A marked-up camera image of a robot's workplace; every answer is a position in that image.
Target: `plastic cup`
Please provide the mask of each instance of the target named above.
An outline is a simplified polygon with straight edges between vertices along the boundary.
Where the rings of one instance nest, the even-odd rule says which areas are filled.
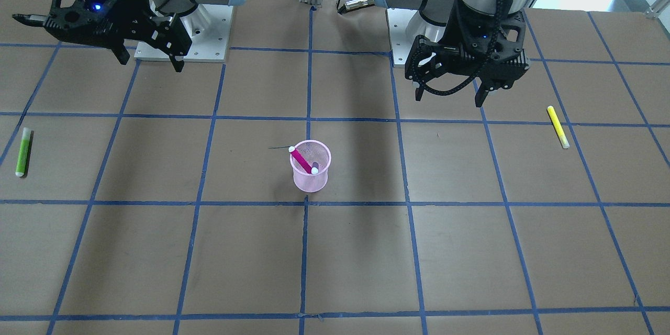
[[[316,162],[319,164],[319,172],[316,174],[306,173],[306,171],[289,154],[289,161],[294,170],[294,183],[297,188],[304,192],[316,192],[325,187],[328,182],[328,167],[330,166],[330,149],[323,142],[316,140],[304,140],[295,145],[295,149],[311,165]]]

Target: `magenta marker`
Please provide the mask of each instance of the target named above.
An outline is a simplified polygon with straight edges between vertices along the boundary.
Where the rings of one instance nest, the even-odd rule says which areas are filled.
[[[291,156],[294,157],[295,161],[297,161],[297,163],[299,163],[300,166],[302,166],[302,168],[308,174],[309,173],[316,174],[316,173],[319,172],[318,169],[314,169],[311,166],[309,166],[309,163],[307,163],[307,160],[305,158],[303,158],[302,154],[300,154],[300,152],[298,152],[297,149],[295,149],[295,147],[289,147],[289,153],[291,153]]]

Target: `marker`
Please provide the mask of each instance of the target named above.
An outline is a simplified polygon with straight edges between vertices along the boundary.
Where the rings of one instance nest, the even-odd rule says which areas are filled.
[[[570,144],[569,142],[567,142],[567,137],[565,137],[565,132],[563,132],[563,126],[558,121],[558,116],[556,116],[556,111],[553,110],[553,106],[547,107],[546,112],[549,113],[551,123],[553,123],[553,129],[556,131],[556,135],[558,136],[558,139],[561,141],[563,149],[570,148]]]
[[[297,149],[295,149],[295,147],[289,147],[289,153],[291,153],[291,156],[293,156],[295,161],[302,166],[306,173],[309,174],[312,172],[312,168],[309,163],[307,163],[307,160],[297,151]]]
[[[24,135],[21,137],[21,147],[19,147],[19,159],[16,161],[16,176],[23,177],[26,174],[26,160],[28,159],[28,146],[30,144],[30,128],[24,127]]]

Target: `braided black cable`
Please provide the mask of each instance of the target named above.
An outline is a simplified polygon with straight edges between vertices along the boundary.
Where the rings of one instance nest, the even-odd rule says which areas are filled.
[[[493,53],[495,52],[496,49],[496,44],[498,42],[498,30],[500,29],[500,24],[503,22],[503,0],[496,0],[496,11],[495,15],[493,18],[493,23],[494,23],[494,29],[493,32],[491,33],[491,39],[488,40],[488,47],[486,47],[486,59],[479,65],[477,70],[472,73],[468,78],[464,80],[464,82],[460,83],[456,87],[453,87],[452,89],[449,90],[437,90],[433,87],[430,87],[425,80],[422,80],[419,75],[417,75],[416,68],[414,69],[414,72],[412,72],[412,79],[419,83],[419,87],[423,90],[426,90],[426,92],[430,94],[435,94],[436,96],[451,96],[455,92],[458,92],[459,90],[463,89],[469,83],[471,83],[475,78],[477,78],[482,70],[486,67],[486,65],[493,60],[492,56]],[[417,67],[418,64],[414,65],[416,62],[416,59],[418,57],[418,53],[416,53],[414,56],[410,58],[410,64],[411,67]]]

